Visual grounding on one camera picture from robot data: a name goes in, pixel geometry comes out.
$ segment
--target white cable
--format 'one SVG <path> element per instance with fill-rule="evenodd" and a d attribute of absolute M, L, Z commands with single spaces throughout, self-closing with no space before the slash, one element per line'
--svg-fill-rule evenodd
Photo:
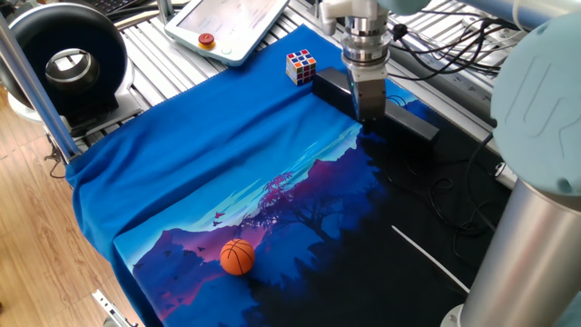
<path fill-rule="evenodd" d="M 415 242 L 413 242 L 406 234 L 404 234 L 402 231 L 400 231 L 398 229 L 398 227 L 391 225 L 391 228 L 393 228 L 394 231 L 396 231 L 399 235 L 401 235 L 401 237 L 403 237 L 406 241 L 408 241 L 408 243 L 410 243 L 418 251 L 420 251 L 422 254 L 424 254 L 430 261 L 432 261 L 434 264 L 436 264 L 436 266 L 442 272 L 444 272 L 452 281 L 454 281 L 458 286 L 460 286 L 460 288 L 462 290 L 464 290 L 464 292 L 466 292 L 466 294 L 470 294 L 470 289 L 468 287 L 466 287 L 466 285 L 464 283 L 462 283 L 458 278 L 456 278 L 456 276 L 454 276 L 452 274 L 452 272 L 450 272 L 448 269 L 446 269 L 446 267 L 444 267 L 442 265 L 442 263 L 439 263 L 438 260 L 436 260 L 433 256 L 429 255 L 429 253 L 427 253 L 426 250 L 422 249 L 419 245 L 417 245 Z"/>
<path fill-rule="evenodd" d="M 520 7 L 520 2 L 522 0 L 515 0 L 512 4 L 512 20 L 515 22 L 515 25 L 518 27 L 519 30 L 526 32 L 523 26 L 518 21 L 518 8 Z"/>

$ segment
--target silver cylinder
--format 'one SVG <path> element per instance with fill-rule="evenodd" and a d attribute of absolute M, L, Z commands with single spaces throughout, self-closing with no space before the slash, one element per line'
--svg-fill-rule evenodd
<path fill-rule="evenodd" d="M 516 0 L 458 0 L 472 5 L 498 18 L 514 22 L 512 8 Z M 517 8 L 518 22 L 533 30 L 550 19 L 581 11 L 581 0 L 520 0 Z"/>
<path fill-rule="evenodd" d="M 173 11 L 172 0 L 157 0 L 157 7 L 160 9 L 160 20 L 164 25 L 167 25 L 175 14 Z"/>
<path fill-rule="evenodd" d="M 580 253 L 581 198 L 518 181 L 459 326 L 552 326 L 581 290 Z"/>

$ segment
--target robotic arm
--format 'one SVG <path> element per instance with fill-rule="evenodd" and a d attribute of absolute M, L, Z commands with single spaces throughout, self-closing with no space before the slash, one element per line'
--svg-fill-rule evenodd
<path fill-rule="evenodd" d="M 389 60 L 389 10 L 412 15 L 430 0 L 328 0 L 321 4 L 323 32 L 334 35 L 337 18 L 345 17 L 343 63 L 348 68 L 357 118 L 365 122 L 384 115 Z"/>

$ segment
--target tree silhouette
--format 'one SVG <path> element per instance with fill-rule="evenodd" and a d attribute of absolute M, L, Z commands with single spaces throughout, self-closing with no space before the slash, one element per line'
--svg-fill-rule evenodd
<path fill-rule="evenodd" d="M 241 226 L 270 228 L 272 233 L 275 228 L 302 223 L 323 242 L 336 242 L 323 230 L 323 223 L 326 218 L 341 213 L 342 196 L 329 192 L 328 187 L 321 188 L 320 176 L 310 176 L 290 187 L 287 182 L 291 177 L 292 173 L 283 173 L 268 182 L 259 200 L 259 212 L 247 213 Z"/>

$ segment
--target black cable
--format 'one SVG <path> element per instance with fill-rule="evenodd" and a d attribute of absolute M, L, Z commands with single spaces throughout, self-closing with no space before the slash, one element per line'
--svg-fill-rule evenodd
<path fill-rule="evenodd" d="M 467 191 L 467 195 L 468 195 L 468 201 L 472 204 L 472 206 L 474 206 L 475 211 L 477 212 L 478 216 L 482 219 L 482 221 L 484 221 L 484 223 L 488 226 L 488 228 L 490 228 L 492 231 L 495 232 L 497 230 L 497 228 L 482 213 L 482 211 L 480 210 L 480 208 L 476 204 L 476 201 L 474 200 L 474 196 L 472 195 L 472 190 L 470 189 L 470 180 L 469 180 L 470 179 L 470 169 L 472 168 L 472 165 L 474 164 L 474 161 L 476 160 L 476 157 L 477 157 L 478 153 L 480 152 L 480 150 L 482 150 L 482 148 L 484 148 L 490 142 L 490 140 L 492 140 L 493 137 L 494 137 L 494 135 L 492 133 L 490 133 L 484 139 L 484 141 L 482 141 L 482 143 L 480 143 L 478 145 L 478 148 L 474 151 L 474 153 L 470 157 L 470 161 L 468 161 L 468 166 L 466 167 L 466 174 L 464 175 L 464 183 L 466 185 L 466 191 Z"/>
<path fill-rule="evenodd" d="M 484 208 L 485 206 L 487 206 L 487 205 L 491 205 L 491 204 L 494 204 L 494 202 L 493 202 L 493 201 L 486 201 L 486 202 L 483 202 L 483 203 L 481 203 L 481 204 L 478 206 L 478 209 L 482 209 L 482 208 Z M 464 223 L 463 223 L 463 225 L 465 225 L 465 227 L 469 227 L 469 226 L 470 226 L 470 225 L 473 223 L 473 221 L 474 221 L 474 217 L 476 216 L 476 213 L 477 213 L 477 211 L 476 211 L 476 209 L 475 209 L 475 210 L 472 212 L 472 215 L 470 216 L 470 219 L 469 219 L 467 222 L 464 222 Z M 460 253 L 458 252 L 458 249 L 457 249 L 457 243 L 458 243 L 458 237 L 459 237 L 459 236 L 465 236 L 465 237 L 476 237 L 476 236 L 479 236 L 479 235 L 481 235 L 481 233 L 479 233 L 479 234 L 475 234 L 475 235 L 466 235 L 466 234 L 462 235 L 462 234 L 460 234 L 458 231 L 455 231 L 455 232 L 454 232 L 454 238 L 452 239 L 452 251 L 454 252 L 454 255 L 455 255 L 457 258 L 459 258 L 459 260 L 460 260 L 460 261 L 462 261 L 463 263 L 465 263 L 465 264 L 467 264 L 467 265 L 469 265 L 469 266 L 471 266 L 472 268 L 475 268 L 475 269 L 478 269 L 478 267 L 477 267 L 477 266 L 476 266 L 474 263 L 471 263 L 469 260 L 465 259 L 465 258 L 464 258 L 462 255 L 460 255 Z"/>
<path fill-rule="evenodd" d="M 402 78 L 402 79 L 406 79 L 406 80 L 410 80 L 410 81 L 425 81 L 428 80 L 429 78 L 435 77 L 439 74 L 454 74 L 457 72 L 460 72 L 464 69 L 466 69 L 469 65 L 474 64 L 476 62 L 476 59 L 478 58 L 478 55 L 480 54 L 480 51 L 482 50 L 482 45 L 484 44 L 484 40 L 486 38 L 486 35 L 489 33 L 494 33 L 496 31 L 499 31 L 503 28 L 503 26 L 500 27 L 496 27 L 491 29 L 488 32 L 485 32 L 485 29 L 488 25 L 490 24 L 494 24 L 493 21 L 488 21 L 483 23 L 481 28 L 480 28 L 480 35 L 478 36 L 478 38 L 474 41 L 472 41 L 472 43 L 470 43 L 466 48 L 464 48 L 459 54 L 457 54 L 454 59 L 450 60 L 446 65 L 444 65 L 444 67 L 442 67 L 439 70 L 434 69 L 433 67 L 429 66 L 428 64 L 424 63 L 423 60 L 421 60 L 421 58 L 418 57 L 417 54 L 415 54 L 408 46 L 408 44 L 406 42 L 404 42 L 403 40 L 400 40 L 400 42 L 406 47 L 406 49 L 410 52 L 410 54 L 414 57 L 414 59 L 416 59 L 418 61 L 418 63 L 420 63 L 422 66 L 424 66 L 426 69 L 428 69 L 430 72 L 433 72 L 433 74 L 430 74 L 428 76 L 424 76 L 424 77 L 407 77 L 407 76 L 401 76 L 401 75 L 396 75 L 396 74 L 389 74 L 389 76 L 391 77 L 397 77 L 397 78 Z M 456 61 L 473 45 L 478 44 L 478 47 L 476 49 L 476 51 L 474 52 L 474 55 L 472 56 L 472 58 L 468 61 L 468 63 L 466 64 L 460 64 L 459 68 L 456 69 L 452 69 L 452 70 L 448 70 L 447 69 L 452 66 L 453 64 L 456 63 Z"/>
<path fill-rule="evenodd" d="M 401 107 L 403 107 L 405 109 L 408 108 L 408 102 L 404 98 L 402 98 L 401 96 L 399 96 L 399 95 L 390 95 L 390 96 L 388 96 L 388 99 L 389 100 L 396 101 L 399 106 L 401 106 Z"/>
<path fill-rule="evenodd" d="M 408 159 L 405 158 L 404 156 L 404 160 L 406 163 L 406 166 L 408 168 L 408 170 L 414 174 L 415 176 L 417 176 L 418 178 L 420 178 L 421 176 L 419 175 L 419 173 L 415 172 L 410 166 L 409 166 L 409 162 Z M 471 226 L 465 226 L 463 224 L 458 224 L 458 223 L 454 223 L 453 221 L 449 220 L 449 218 L 443 213 L 442 209 L 439 207 L 437 201 L 436 201 L 436 191 L 444 191 L 444 192 L 449 192 L 452 190 L 452 188 L 454 187 L 454 182 L 449 179 L 449 178 L 440 178 L 437 179 L 429 188 L 428 188 L 428 203 L 426 203 L 425 200 L 425 194 L 418 192 L 416 190 L 413 190 L 411 188 L 408 188 L 407 186 L 404 186 L 402 184 L 396 183 L 393 178 L 391 178 L 391 176 L 389 176 L 389 172 L 388 172 L 388 164 L 389 164 L 389 154 L 386 158 L 386 170 L 385 170 L 385 175 L 388 177 L 388 181 L 390 183 L 392 183 L 393 185 L 395 185 L 396 187 L 398 187 L 399 189 L 402 189 L 404 191 L 407 191 L 409 193 L 413 193 L 424 205 L 426 205 L 426 207 L 428 208 L 429 211 L 432 212 L 432 214 L 434 214 L 437 218 L 439 218 L 439 220 L 441 222 L 443 222 L 446 226 L 452 228 L 455 230 L 455 232 L 461 233 L 462 235 L 480 235 L 481 233 L 483 233 L 487 227 L 471 227 Z"/>
<path fill-rule="evenodd" d="M 398 99 L 395 99 L 395 98 L 389 97 L 389 96 L 388 96 L 387 99 L 395 102 L 398 106 L 402 106 L 401 102 Z"/>
<path fill-rule="evenodd" d="M 434 14 L 434 15 L 464 15 L 464 16 L 474 16 L 480 17 L 479 14 L 474 13 L 446 13 L 446 12 L 439 12 L 439 11 L 432 11 L 432 10 L 420 10 L 423 14 Z"/>

